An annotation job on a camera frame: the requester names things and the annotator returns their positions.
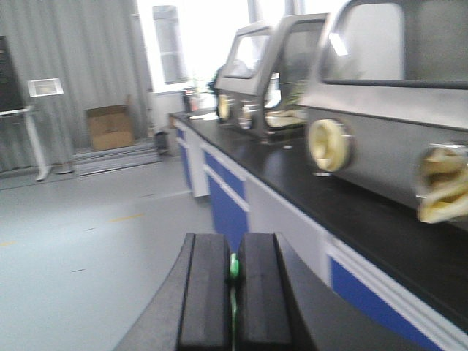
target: white cabinet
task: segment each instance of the white cabinet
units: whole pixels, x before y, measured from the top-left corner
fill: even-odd
[[[208,179],[203,171],[202,139],[179,121],[175,123],[175,127],[187,186],[192,190],[194,197],[209,195]]]

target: blue cabinet door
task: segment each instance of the blue cabinet door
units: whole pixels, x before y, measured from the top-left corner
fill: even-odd
[[[344,300],[357,307],[376,322],[419,344],[426,350],[440,351],[427,336],[392,309],[346,268],[331,259],[332,287]]]
[[[187,150],[183,145],[180,145],[181,148],[181,158],[182,158],[182,165],[184,166],[184,175],[185,175],[185,182],[190,190],[192,190],[192,178],[190,177],[190,169],[189,169],[189,158],[187,155]]]
[[[208,175],[214,229],[226,235],[232,252],[237,252],[247,228],[247,214],[223,188]]]

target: window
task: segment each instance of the window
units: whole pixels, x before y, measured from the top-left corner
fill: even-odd
[[[353,7],[341,30],[331,33],[325,78],[401,80],[404,57],[403,12],[396,4]]]
[[[175,6],[153,7],[154,25],[166,84],[188,81]]]
[[[351,6],[330,33],[328,83],[468,86],[468,1]]]
[[[270,36],[267,34],[247,34],[238,37],[234,59],[227,63],[224,76],[253,77],[265,53],[269,38]]]
[[[321,21],[296,23],[292,26],[284,39],[265,95],[265,108],[289,108],[298,103],[309,78],[322,27]]]

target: gray curtain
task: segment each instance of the gray curtain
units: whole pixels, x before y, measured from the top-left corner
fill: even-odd
[[[89,148],[85,111],[122,105],[127,96],[135,137],[146,136],[150,80],[135,12],[134,0],[0,0],[0,34],[7,36],[24,97],[28,80],[60,78],[64,88],[63,95],[29,100],[42,115],[46,144],[53,140],[48,124],[60,118],[65,127],[65,145],[46,145],[52,154],[61,147],[70,158]],[[3,139],[0,148],[6,152],[10,143]]]

